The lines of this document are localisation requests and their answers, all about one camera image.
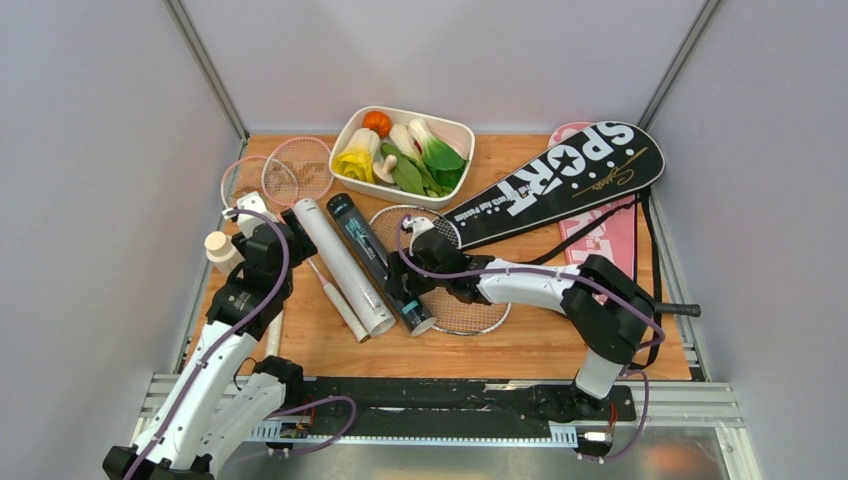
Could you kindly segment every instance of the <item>wooden tabletop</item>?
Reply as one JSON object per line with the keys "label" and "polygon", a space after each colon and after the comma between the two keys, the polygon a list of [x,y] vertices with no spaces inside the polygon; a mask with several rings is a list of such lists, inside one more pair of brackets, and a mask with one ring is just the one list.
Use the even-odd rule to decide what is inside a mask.
{"label": "wooden tabletop", "polygon": [[[246,154],[268,155],[288,138],[291,137],[253,136]],[[335,136],[319,138],[332,148]],[[544,151],[547,142],[548,136],[543,135],[478,135],[471,172],[448,208]],[[351,195],[365,218],[391,205],[385,200],[347,191],[339,182],[319,204],[342,191]],[[234,234],[238,229],[230,224],[225,231]],[[560,241],[559,229],[554,224],[481,247],[475,253],[520,261],[535,258]],[[650,239],[641,212],[638,252],[639,283],[650,292]],[[314,260],[324,275],[331,278],[321,259],[316,256]],[[559,256],[549,265],[564,263],[564,257]],[[194,339],[206,322],[212,294],[223,283],[223,275],[213,271]],[[670,316],[664,320],[666,340],[656,363],[647,372],[652,379],[688,380],[691,376],[676,322]],[[506,321],[484,335],[462,337],[429,330],[413,338],[398,322],[386,334],[359,344],[324,296],[315,273],[308,265],[302,265],[294,271],[294,293],[285,307],[280,356],[303,366],[306,375],[315,376],[569,379],[577,374],[586,350],[580,335],[565,318],[526,305],[514,305]],[[264,352],[265,339],[252,358],[261,359]],[[643,362],[646,354],[637,355],[636,361]],[[251,368],[252,363],[248,362],[242,366],[241,373],[247,374]]]}

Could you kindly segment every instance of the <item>purple cable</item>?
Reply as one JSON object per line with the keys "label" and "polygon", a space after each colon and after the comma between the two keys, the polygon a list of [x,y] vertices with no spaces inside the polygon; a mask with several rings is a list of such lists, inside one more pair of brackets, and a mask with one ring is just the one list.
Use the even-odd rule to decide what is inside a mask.
{"label": "purple cable", "polygon": [[604,462],[612,462],[614,460],[618,460],[633,449],[633,446],[636,445],[636,440],[642,435],[642,429],[645,428],[645,421],[648,419],[648,393],[650,389],[648,388],[648,374],[646,374],[643,370],[628,370],[627,373],[622,375],[623,377],[629,377],[631,375],[642,375],[642,379],[645,381],[645,401],[642,403],[642,418],[639,419],[639,426],[636,427],[636,433],[633,435],[633,438],[630,439],[630,443],[627,444],[626,447],[622,448],[621,451],[610,455],[608,457],[593,457],[592,455],[583,455],[583,458],[588,459],[593,463],[601,463],[601,460]]}
{"label": "purple cable", "polygon": [[[289,450],[289,455],[302,455],[304,453],[317,452],[318,450],[322,450],[324,448],[327,448],[330,445],[332,445],[333,443],[335,443],[335,441],[338,440],[339,438],[341,438],[342,435],[347,433],[347,431],[350,429],[350,426],[353,425],[353,421],[356,418],[356,402],[354,402],[352,398],[345,396],[345,395],[340,395],[338,397],[327,397],[327,398],[324,398],[324,399],[321,399],[321,400],[316,400],[314,402],[307,403],[306,405],[303,405],[303,406],[300,406],[300,407],[297,407],[297,408],[292,408],[290,410],[278,410],[278,411],[272,413],[271,415],[269,415],[267,418],[281,417],[283,415],[291,415],[292,413],[302,412],[302,411],[308,410],[312,407],[317,407],[317,406],[323,405],[325,403],[337,402],[337,401],[340,401],[340,400],[349,403],[350,408],[351,408],[350,418],[348,419],[345,426],[342,427],[341,430],[336,432],[335,435],[333,435],[329,439],[327,439],[327,440],[325,440],[325,441],[323,441],[323,442],[321,442],[317,445],[313,445],[313,446],[307,447],[307,448],[301,448],[299,450]],[[243,462],[246,462],[248,460],[253,460],[254,458],[260,458],[260,457],[266,457],[266,456],[268,456],[267,452],[253,453],[253,454],[244,456],[242,458],[239,458],[238,460],[233,461],[230,464],[230,466],[238,465],[239,463],[243,463]]]}
{"label": "purple cable", "polygon": [[[269,303],[271,303],[271,300],[274,298],[274,296],[277,295],[277,293],[280,291],[280,288],[282,288],[283,281],[285,281],[286,279],[286,272],[288,272],[289,270],[289,246],[286,243],[285,235],[283,235],[283,232],[280,230],[280,227],[278,227],[274,223],[274,220],[266,217],[265,215],[262,215],[261,213],[256,213],[251,210],[242,210],[240,208],[232,208],[229,210],[229,212],[234,213],[236,215],[248,215],[251,217],[256,217],[268,224],[268,226],[271,227],[271,230],[273,230],[273,232],[277,235],[277,238],[280,239],[280,243],[283,248],[283,265],[282,270],[280,271],[280,276],[279,278],[277,278],[277,283],[274,284],[274,286],[271,288],[271,291],[268,292],[268,295],[264,299],[262,299],[261,302],[259,302],[259,305],[257,305],[256,308],[251,310],[250,313],[248,313],[247,315],[245,315],[244,318],[241,319],[241,321],[239,321],[238,323],[233,325],[229,330],[224,332],[224,334],[221,335],[218,340],[216,340],[215,343],[213,343],[212,346],[209,347],[208,350],[206,350],[206,353],[200,357],[199,363],[201,365],[205,365],[209,361],[209,358],[211,358],[212,355],[215,354],[215,351],[218,350],[218,348],[230,336],[244,328],[244,326],[250,323],[253,318],[256,317],[256,315],[259,315],[259,312],[261,312],[265,307],[268,306]],[[186,383],[183,385],[182,390],[180,390],[176,398],[174,398],[174,403],[171,405],[171,408],[168,410],[168,413],[166,413],[165,417],[162,419],[162,424],[159,425],[159,429],[156,430],[156,433],[153,434],[153,437],[150,439],[150,442],[148,442],[147,446],[142,449],[141,453],[138,454],[138,457],[135,459],[132,465],[130,465],[130,468],[129,470],[127,470],[127,473],[124,474],[123,480],[132,479],[133,475],[135,475],[136,470],[138,470],[138,467],[141,465],[147,455],[150,454],[150,452],[156,446],[156,443],[161,441],[162,435],[164,435],[164,433],[168,430],[168,427],[171,426],[171,422],[177,415],[177,412],[179,411],[180,406],[183,404],[183,401],[185,401],[188,392],[191,390],[191,386],[194,385],[195,380],[197,380],[197,377],[200,375],[200,371],[202,369],[198,367],[199,365],[197,364],[190,366],[192,370],[186,378]]]}
{"label": "purple cable", "polygon": [[644,322],[645,325],[651,327],[657,333],[656,338],[640,344],[639,349],[651,347],[653,345],[658,345],[658,344],[662,343],[663,340],[665,340],[665,332],[650,317],[648,317],[644,313],[640,312],[638,309],[636,309],[636,307],[634,307],[633,305],[630,305],[629,303],[624,301],[623,298],[619,297],[618,295],[616,295],[615,293],[613,293],[612,291],[610,291],[608,288],[604,287],[603,285],[601,285],[601,284],[599,284],[599,283],[597,283],[593,280],[590,280],[588,278],[581,277],[579,275],[572,275],[570,273],[557,273],[557,272],[552,272],[550,270],[545,270],[543,268],[538,268],[538,267],[482,268],[482,269],[479,269],[479,270],[469,270],[467,272],[460,272],[460,273],[428,272],[427,270],[424,270],[423,268],[419,267],[418,265],[415,265],[414,263],[412,263],[412,260],[410,260],[409,257],[406,256],[405,253],[403,253],[403,243],[400,240],[400,233],[403,231],[403,223],[405,221],[409,220],[409,218],[411,218],[411,217],[412,217],[411,215],[405,215],[401,219],[400,223],[398,224],[397,231],[395,232],[395,247],[397,248],[397,251],[400,254],[400,258],[403,260],[403,262],[406,263],[406,265],[409,268],[413,269],[414,271],[418,272],[421,275],[424,275],[425,277],[437,278],[437,279],[441,279],[441,280],[453,280],[453,279],[456,279],[456,278],[474,277],[474,276],[483,275],[483,274],[486,274],[486,273],[506,273],[507,275],[509,275],[510,273],[533,273],[533,274],[536,274],[536,275],[544,275],[546,277],[564,278],[566,280],[572,280],[572,281],[575,281],[575,282],[582,283],[582,284],[584,284],[584,285],[586,285],[590,288],[593,288],[593,289],[597,290],[598,292],[606,295],[610,300],[614,301],[619,306],[621,306],[622,308],[624,308],[628,312],[635,315],[636,318],[638,318],[639,320]]}

